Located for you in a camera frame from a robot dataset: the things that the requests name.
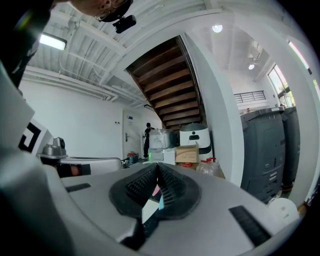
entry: ceiling light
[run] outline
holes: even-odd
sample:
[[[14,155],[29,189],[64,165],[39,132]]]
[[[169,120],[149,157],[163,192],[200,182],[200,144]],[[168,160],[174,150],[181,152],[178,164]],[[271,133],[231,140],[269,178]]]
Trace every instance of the ceiling light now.
[[[63,51],[66,48],[67,41],[51,34],[42,33],[40,37],[40,44],[51,46]]]
[[[220,33],[222,31],[223,27],[222,25],[213,25],[212,30],[216,33]]]

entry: metal railing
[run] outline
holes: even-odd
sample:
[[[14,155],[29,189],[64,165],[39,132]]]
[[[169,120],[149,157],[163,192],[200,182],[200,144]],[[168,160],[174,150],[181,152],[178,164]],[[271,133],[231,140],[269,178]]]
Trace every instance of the metal railing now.
[[[246,103],[246,102],[255,102],[262,101],[266,99],[265,93],[263,90],[238,93],[234,95],[236,103]]]

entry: door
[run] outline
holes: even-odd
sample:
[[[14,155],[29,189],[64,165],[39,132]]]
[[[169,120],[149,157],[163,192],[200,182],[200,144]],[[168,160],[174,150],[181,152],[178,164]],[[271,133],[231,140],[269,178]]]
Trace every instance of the door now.
[[[142,157],[141,115],[129,110],[123,110],[123,152],[124,158],[134,151]]]

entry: black camera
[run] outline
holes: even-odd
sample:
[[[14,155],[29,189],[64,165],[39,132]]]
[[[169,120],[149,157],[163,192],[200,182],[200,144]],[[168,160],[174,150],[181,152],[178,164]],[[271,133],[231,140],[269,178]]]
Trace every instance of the black camera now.
[[[123,31],[126,31],[127,29],[133,27],[137,24],[136,17],[133,15],[130,15],[128,17],[122,17],[119,19],[116,23],[113,23],[112,25],[116,28],[115,31],[117,34],[121,34]]]

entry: wooden staircase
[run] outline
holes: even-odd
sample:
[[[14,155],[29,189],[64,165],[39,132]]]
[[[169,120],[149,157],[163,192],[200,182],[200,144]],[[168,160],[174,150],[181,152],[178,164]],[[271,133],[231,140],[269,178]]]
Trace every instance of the wooden staircase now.
[[[205,123],[206,115],[196,76],[179,37],[153,48],[127,71],[167,129]]]

